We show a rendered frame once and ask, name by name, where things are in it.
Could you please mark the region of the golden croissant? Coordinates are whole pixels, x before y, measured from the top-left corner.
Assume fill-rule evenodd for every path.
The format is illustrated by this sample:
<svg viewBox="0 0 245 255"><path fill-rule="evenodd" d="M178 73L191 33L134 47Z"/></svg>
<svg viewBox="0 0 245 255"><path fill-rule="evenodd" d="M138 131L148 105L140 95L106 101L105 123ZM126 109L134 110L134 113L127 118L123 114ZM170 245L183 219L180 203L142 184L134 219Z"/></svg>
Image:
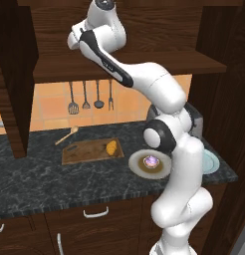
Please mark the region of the golden croissant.
<svg viewBox="0 0 245 255"><path fill-rule="evenodd" d="M117 142L115 140L110 141L107 144L106 151L108 155L114 155L117 150Z"/></svg>

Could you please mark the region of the wooden cutting board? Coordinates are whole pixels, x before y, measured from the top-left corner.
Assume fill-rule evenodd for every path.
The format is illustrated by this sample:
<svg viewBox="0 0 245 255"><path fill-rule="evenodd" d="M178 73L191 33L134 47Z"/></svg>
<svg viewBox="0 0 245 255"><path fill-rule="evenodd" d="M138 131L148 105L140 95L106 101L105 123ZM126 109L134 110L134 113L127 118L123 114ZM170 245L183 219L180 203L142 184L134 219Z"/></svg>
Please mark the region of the wooden cutting board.
<svg viewBox="0 0 245 255"><path fill-rule="evenodd" d="M107 153L107 145L113 142L116 150L113 155ZM123 149L117 137L82 140L74 142L63 149L62 165L80 162L92 162L124 157Z"/></svg>

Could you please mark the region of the dark wooden open cabinet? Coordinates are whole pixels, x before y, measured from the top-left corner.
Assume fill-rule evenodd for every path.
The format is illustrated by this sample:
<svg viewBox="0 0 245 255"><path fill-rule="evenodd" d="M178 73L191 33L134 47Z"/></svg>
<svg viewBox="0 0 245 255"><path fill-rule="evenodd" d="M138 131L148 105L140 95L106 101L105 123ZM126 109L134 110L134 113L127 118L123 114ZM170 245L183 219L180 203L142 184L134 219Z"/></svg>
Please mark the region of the dark wooden open cabinet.
<svg viewBox="0 0 245 255"><path fill-rule="evenodd" d="M106 79L109 75L78 51L67 38L84 20L91 0L17 0L31 9L39 60L37 83ZM223 73L226 66L196 50L202 14L200 2L116 0L126 30L126 45L114 53L125 64L156 62L173 75Z"/></svg>

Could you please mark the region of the dark wooden cabinet door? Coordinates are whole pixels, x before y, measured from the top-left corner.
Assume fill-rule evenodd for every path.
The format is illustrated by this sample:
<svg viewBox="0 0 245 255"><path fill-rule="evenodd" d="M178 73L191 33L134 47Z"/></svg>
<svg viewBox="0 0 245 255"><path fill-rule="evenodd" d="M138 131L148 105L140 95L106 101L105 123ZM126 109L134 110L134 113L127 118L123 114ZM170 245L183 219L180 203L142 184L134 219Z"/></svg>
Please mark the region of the dark wooden cabinet door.
<svg viewBox="0 0 245 255"><path fill-rule="evenodd" d="M245 225L245 0L240 7L205 7L196 50L227 67L194 75L189 101L204 118L203 136L236 171L201 255L229 255Z"/></svg>
<svg viewBox="0 0 245 255"><path fill-rule="evenodd" d="M57 255L61 233L64 255L137 255L138 233L119 227L60 228L51 231Z"/></svg>
<svg viewBox="0 0 245 255"><path fill-rule="evenodd" d="M198 255L202 255L207 236L213 224L225 188L225 184L213 184L206 186L206 189L210 192L213 198L213 208L201 218L191 231L189 237L189 244ZM149 255L151 247L156 243L162 233L162 229L153 223L150 216L150 207L157 199L158 194L149 195L142 199L138 255Z"/></svg>
<svg viewBox="0 0 245 255"><path fill-rule="evenodd" d="M0 115L16 158L27 155L38 59L30 7L0 0Z"/></svg>

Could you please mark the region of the dark wooden lower cabinet door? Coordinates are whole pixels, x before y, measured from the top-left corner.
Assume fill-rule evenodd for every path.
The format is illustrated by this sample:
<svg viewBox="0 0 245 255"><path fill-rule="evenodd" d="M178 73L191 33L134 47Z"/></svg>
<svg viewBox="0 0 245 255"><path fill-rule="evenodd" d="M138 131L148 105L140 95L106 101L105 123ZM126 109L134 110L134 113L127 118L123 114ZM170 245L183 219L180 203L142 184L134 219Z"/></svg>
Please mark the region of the dark wooden lower cabinet door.
<svg viewBox="0 0 245 255"><path fill-rule="evenodd" d="M189 244L198 255L202 255L207 236L213 224L225 188L225 184L213 184L206 186L206 189L210 192L213 198L213 208L201 218L191 231L189 237ZM162 233L162 229L153 223L150 216L150 207L157 199L158 194L149 195L142 199L138 255L149 255L151 247L156 243Z"/></svg>
<svg viewBox="0 0 245 255"><path fill-rule="evenodd" d="M64 255L137 255L138 233L119 227L60 228L51 231L57 255L61 233Z"/></svg>

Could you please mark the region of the hanging metal fork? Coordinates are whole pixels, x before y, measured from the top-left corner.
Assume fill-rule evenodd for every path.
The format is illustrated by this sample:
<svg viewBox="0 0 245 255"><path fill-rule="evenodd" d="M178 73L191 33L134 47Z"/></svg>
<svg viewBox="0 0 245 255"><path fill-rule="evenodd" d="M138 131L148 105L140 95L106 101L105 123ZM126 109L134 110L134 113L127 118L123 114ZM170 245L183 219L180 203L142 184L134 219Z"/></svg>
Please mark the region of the hanging metal fork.
<svg viewBox="0 0 245 255"><path fill-rule="evenodd" d="M114 110L113 81L109 80L109 111Z"/></svg>

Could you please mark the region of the hanging metal ladle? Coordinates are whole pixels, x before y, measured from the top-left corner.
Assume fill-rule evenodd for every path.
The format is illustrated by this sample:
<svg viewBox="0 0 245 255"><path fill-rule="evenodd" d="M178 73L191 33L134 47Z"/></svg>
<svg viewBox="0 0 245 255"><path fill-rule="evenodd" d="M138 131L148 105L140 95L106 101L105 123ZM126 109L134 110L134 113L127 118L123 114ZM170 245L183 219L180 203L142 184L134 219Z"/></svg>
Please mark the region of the hanging metal ladle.
<svg viewBox="0 0 245 255"><path fill-rule="evenodd" d="M97 109L101 109L104 106L104 102L100 100L100 89L97 89L97 100L94 102L94 106Z"/></svg>

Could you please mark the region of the beige round plate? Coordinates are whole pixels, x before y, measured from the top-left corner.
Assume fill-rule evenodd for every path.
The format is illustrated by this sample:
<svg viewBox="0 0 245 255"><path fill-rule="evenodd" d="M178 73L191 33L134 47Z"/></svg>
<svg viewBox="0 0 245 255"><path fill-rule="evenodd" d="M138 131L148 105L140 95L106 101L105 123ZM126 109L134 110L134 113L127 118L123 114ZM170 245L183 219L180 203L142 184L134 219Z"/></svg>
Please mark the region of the beige round plate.
<svg viewBox="0 0 245 255"><path fill-rule="evenodd" d="M156 168L147 168L143 159L152 155L159 159L159 165ZM141 149L134 152L129 160L128 167L136 175L145 179L163 179L170 174L171 159L168 155L154 149Z"/></svg>

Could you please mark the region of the purple frosted cupcake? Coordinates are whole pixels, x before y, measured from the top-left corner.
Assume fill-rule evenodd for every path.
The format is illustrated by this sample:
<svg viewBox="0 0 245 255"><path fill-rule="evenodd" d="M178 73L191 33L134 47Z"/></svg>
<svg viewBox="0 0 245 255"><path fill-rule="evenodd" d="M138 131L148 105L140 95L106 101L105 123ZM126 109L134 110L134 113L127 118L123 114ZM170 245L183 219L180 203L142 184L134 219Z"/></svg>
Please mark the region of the purple frosted cupcake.
<svg viewBox="0 0 245 255"><path fill-rule="evenodd" d="M155 156L148 155L143 159L143 163L147 168L156 168L159 165L159 159Z"/></svg>

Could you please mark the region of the hanging slotted spatula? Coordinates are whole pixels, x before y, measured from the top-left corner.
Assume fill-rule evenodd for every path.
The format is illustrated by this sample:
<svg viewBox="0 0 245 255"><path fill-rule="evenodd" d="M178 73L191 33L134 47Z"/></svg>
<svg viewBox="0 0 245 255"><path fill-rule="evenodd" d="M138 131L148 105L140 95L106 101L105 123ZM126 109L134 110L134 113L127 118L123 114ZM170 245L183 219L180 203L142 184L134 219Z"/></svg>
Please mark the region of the hanging slotted spatula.
<svg viewBox="0 0 245 255"><path fill-rule="evenodd" d="M79 105L74 101L73 83L69 82L71 92L71 102L68 105L68 112L70 115L77 115L79 113Z"/></svg>

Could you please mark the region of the wooden spoon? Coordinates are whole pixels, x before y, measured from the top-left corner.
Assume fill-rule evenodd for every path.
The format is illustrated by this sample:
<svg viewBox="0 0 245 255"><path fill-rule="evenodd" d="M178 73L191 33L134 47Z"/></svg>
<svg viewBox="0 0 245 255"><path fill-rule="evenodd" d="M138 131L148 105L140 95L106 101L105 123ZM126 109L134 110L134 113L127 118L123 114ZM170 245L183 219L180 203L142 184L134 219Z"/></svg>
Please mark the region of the wooden spoon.
<svg viewBox="0 0 245 255"><path fill-rule="evenodd" d="M66 134L65 136L63 136L61 139L57 140L57 141L55 142L55 145L58 145L59 143L61 143L61 142L64 141L65 139L67 139L67 138L68 138L69 136L71 136L72 134L78 132L78 130L79 130L79 127L77 127L77 126L71 127L70 132L69 132L68 134Z"/></svg>

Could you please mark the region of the grey toaster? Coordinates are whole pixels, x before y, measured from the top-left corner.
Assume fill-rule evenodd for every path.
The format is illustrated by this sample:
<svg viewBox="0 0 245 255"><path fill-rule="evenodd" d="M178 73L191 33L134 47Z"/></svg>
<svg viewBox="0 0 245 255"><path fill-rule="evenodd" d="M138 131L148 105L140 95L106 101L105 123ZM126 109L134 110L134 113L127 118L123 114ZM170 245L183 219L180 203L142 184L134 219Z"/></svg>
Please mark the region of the grey toaster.
<svg viewBox="0 0 245 255"><path fill-rule="evenodd" d="M201 113L190 103L185 104L185 108L191 113L192 116L192 129L190 130L190 134L202 139L202 132L203 132L203 116ZM156 116L158 115L158 111L155 108L154 105L150 105L147 115L146 115L146 120L149 122L153 120Z"/></svg>

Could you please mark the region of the dark wooden drawer front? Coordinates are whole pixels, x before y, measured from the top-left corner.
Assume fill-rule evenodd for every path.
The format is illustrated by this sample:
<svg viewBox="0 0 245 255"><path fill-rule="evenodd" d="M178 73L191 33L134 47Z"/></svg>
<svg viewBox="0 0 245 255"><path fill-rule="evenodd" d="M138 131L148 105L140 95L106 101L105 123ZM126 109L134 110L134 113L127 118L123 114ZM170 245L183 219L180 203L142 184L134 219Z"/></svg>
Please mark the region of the dark wooden drawer front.
<svg viewBox="0 0 245 255"><path fill-rule="evenodd" d="M82 224L104 224L107 221L119 221L125 218L139 216L141 210L141 198L124 199L112 201L107 203L92 204L83 207L75 207L63 209L45 214L48 226L51 230L58 228L70 227L71 225ZM100 218L88 219L84 217L83 210L85 209L88 214L99 213L109 207L110 212L108 215Z"/></svg>
<svg viewBox="0 0 245 255"><path fill-rule="evenodd" d="M35 227L27 217L0 220L0 255L45 255Z"/></svg>

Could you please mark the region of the light blue plate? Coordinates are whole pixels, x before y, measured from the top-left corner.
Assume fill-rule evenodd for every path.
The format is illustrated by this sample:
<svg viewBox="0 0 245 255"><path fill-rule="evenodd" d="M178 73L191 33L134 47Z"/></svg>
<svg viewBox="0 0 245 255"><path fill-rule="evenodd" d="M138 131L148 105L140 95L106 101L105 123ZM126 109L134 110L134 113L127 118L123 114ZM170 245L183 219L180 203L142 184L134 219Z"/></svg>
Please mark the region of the light blue plate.
<svg viewBox="0 0 245 255"><path fill-rule="evenodd" d="M203 156L203 173L204 174L211 174L218 170L220 166L220 161L218 157L211 152L210 150L204 151Z"/></svg>

